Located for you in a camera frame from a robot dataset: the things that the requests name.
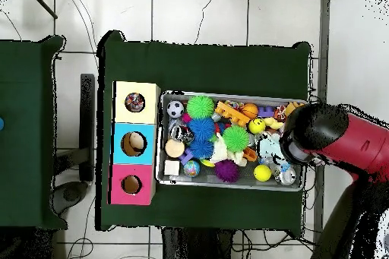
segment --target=yellow toy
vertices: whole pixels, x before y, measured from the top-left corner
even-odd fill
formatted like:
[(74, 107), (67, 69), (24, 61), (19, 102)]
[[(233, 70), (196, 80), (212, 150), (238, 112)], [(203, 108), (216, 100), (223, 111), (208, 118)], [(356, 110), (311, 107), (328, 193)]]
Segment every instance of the yellow toy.
[(254, 169), (254, 177), (261, 182), (266, 182), (271, 177), (271, 170), (268, 166), (260, 164)]
[(289, 116), (297, 107), (303, 106), (304, 104), (298, 104), (296, 102), (289, 103), (285, 108), (285, 116)]
[(266, 124), (264, 122), (264, 120), (262, 118), (255, 118), (255, 119), (252, 119), (249, 123), (248, 123), (248, 130), (252, 133), (252, 134), (258, 134), (258, 133), (262, 133), (264, 131), (264, 129), (266, 128)]
[(200, 160), (201, 163), (203, 163), (205, 166), (208, 166), (210, 168), (213, 168), (215, 167), (215, 164), (214, 163), (211, 163), (210, 161), (206, 160), (206, 159), (202, 159)]
[(250, 120), (249, 117), (243, 115), (242, 113), (234, 110), (233, 107), (229, 107), (225, 103), (218, 102), (215, 112), (219, 115), (222, 115), (224, 118), (231, 118), (232, 123), (236, 123), (241, 127), (245, 127), (245, 125)]
[(266, 126), (269, 126), (270, 128), (275, 129), (275, 130), (283, 127), (283, 123), (277, 121), (274, 117), (265, 118), (264, 123), (266, 124)]

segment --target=purple toy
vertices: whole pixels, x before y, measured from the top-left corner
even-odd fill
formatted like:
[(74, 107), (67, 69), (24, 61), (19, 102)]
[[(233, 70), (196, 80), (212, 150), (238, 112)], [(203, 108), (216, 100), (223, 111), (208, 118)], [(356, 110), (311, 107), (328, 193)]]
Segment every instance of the purple toy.
[(258, 116), (262, 117), (262, 118), (273, 117), (274, 116), (274, 107), (271, 107), (271, 106), (259, 107)]
[(179, 160), (181, 161), (181, 164), (184, 166), (189, 160), (193, 158), (193, 154), (191, 153), (191, 150), (188, 148), (184, 151), (184, 153), (179, 156)]
[(215, 163), (216, 176), (227, 183), (235, 183), (238, 181), (239, 169), (232, 160), (224, 160)]

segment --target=soccer ball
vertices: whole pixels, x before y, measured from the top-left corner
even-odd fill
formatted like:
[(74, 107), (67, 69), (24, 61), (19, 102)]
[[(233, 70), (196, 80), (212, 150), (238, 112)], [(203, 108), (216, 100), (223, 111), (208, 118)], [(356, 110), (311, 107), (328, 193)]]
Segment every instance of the soccer ball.
[(171, 118), (178, 118), (184, 113), (184, 106), (178, 100), (172, 100), (167, 105), (167, 113)]

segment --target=green tablecloth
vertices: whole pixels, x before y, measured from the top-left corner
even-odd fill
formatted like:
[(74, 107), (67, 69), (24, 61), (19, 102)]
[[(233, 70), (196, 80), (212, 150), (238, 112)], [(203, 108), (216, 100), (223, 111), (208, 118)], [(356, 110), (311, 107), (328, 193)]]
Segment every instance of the green tablecloth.
[(266, 228), (300, 234), (302, 191), (157, 185), (148, 207), (108, 205), (106, 191), (113, 81), (155, 83), (162, 91), (307, 99), (309, 44), (281, 48), (132, 43), (112, 31), (100, 41), (98, 54), (97, 161), (102, 166), (97, 166), (96, 177), (96, 202), (101, 204), (97, 226)]
[(64, 229), (50, 209), (54, 160), (52, 59), (63, 38), (0, 41), (0, 226)]

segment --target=building block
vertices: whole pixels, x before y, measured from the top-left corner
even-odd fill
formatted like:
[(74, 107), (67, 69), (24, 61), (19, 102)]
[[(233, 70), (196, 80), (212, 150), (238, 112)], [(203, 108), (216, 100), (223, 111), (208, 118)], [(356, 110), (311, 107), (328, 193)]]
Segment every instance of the building block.
[(179, 159), (181, 161), (181, 164), (184, 166), (189, 160), (193, 158), (193, 154), (191, 153), (191, 150), (188, 148), (184, 151), (184, 153), (179, 156)]
[(229, 107), (225, 103), (218, 102), (215, 112), (219, 115), (222, 115), (224, 118), (231, 118), (231, 122), (238, 124), (241, 127), (245, 127), (245, 125), (250, 121), (250, 118), (242, 113), (234, 110), (234, 108)]
[[(135, 177), (139, 182), (135, 193), (124, 190), (124, 180)], [(108, 204), (133, 204), (147, 206), (155, 194), (154, 165), (113, 164), (110, 178), (111, 191), (108, 193)]]
[[(158, 124), (158, 103), (160, 88), (156, 84), (114, 81), (112, 117), (116, 123)], [(130, 93), (139, 93), (144, 98), (144, 108), (140, 112), (131, 112), (125, 101)]]
[[(122, 139), (129, 132), (137, 132), (146, 139), (144, 151), (139, 156), (128, 156), (122, 149)], [(154, 165), (154, 155), (157, 149), (156, 141), (156, 125), (115, 123), (113, 147), (111, 146), (111, 152), (113, 152), (112, 164)]]
[(265, 117), (273, 117), (274, 115), (274, 107), (271, 106), (260, 106), (258, 116), (265, 118)]
[(179, 175), (179, 161), (165, 160), (164, 175)]
[(251, 149), (250, 147), (246, 147), (243, 150), (243, 157), (250, 162), (254, 162), (258, 158), (256, 152), (253, 149)]

